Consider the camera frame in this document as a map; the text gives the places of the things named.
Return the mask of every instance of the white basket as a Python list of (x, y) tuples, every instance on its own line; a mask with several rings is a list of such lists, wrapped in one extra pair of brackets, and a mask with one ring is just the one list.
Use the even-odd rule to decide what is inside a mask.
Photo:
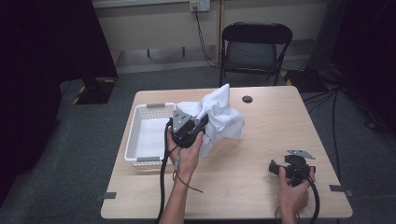
[(125, 160), (132, 161), (135, 166), (161, 165), (165, 126), (175, 110), (176, 105), (172, 103), (138, 105), (134, 109)]

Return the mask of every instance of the wooden table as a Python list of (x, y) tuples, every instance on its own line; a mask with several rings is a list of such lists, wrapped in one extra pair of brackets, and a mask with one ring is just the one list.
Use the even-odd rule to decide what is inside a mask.
[[(134, 98), (120, 151), (105, 199), (104, 218), (156, 218), (160, 209), (159, 171), (141, 171), (126, 161), (124, 152), (137, 105), (200, 101), (213, 89), (177, 91), (140, 91)], [(251, 96), (246, 104), (243, 96)], [(344, 192), (330, 191), (340, 185), (329, 158), (309, 118), (299, 92), (294, 87), (232, 88), (231, 107), (245, 117), (243, 139), (221, 139), (209, 154), (201, 158), (191, 185), (204, 193), (189, 191), (186, 219), (258, 219), (274, 218), (278, 207), (278, 178), (268, 172), (271, 160), (287, 165), (288, 149), (303, 149), (316, 157), (307, 160), (317, 166), (316, 185), (320, 196), (319, 217), (350, 217), (352, 209)], [(172, 189), (173, 166), (167, 166), (167, 199)], [(310, 189), (307, 208), (301, 217), (312, 217), (314, 194)]]

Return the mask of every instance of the gray carpet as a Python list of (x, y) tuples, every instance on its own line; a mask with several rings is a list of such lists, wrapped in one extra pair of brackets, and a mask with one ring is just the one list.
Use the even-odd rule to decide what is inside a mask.
[[(59, 124), (36, 167), (17, 177), (0, 209), (0, 223), (133, 223), (149, 220), (104, 220), (97, 195), (106, 192), (134, 95), (138, 91), (216, 88), (219, 70), (195, 67), (161, 72), (120, 75), (106, 105), (72, 105), (81, 81), (62, 84), (65, 91)], [(232, 86), (272, 85), (265, 77), (230, 74)], [(305, 93), (305, 99), (314, 93)], [(336, 168), (332, 141), (333, 97), (310, 116)], [(307, 104), (311, 110), (318, 103)], [(354, 214), (341, 223), (396, 222), (396, 149), (394, 135), (364, 126), (362, 109), (340, 92), (335, 107), (335, 133), (340, 153), (342, 183), (352, 189)], [(222, 221), (201, 223), (262, 223)], [(336, 223), (318, 220), (317, 223)]]

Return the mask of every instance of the white cloth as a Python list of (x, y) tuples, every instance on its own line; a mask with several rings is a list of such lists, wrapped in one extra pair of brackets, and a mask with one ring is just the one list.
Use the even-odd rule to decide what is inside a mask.
[(244, 135), (242, 130), (245, 125), (244, 117), (239, 111), (230, 107), (229, 84), (209, 93), (201, 102), (180, 102), (177, 108), (193, 117), (201, 118), (206, 113), (209, 116), (200, 157), (206, 156), (212, 145), (221, 138), (238, 139)]

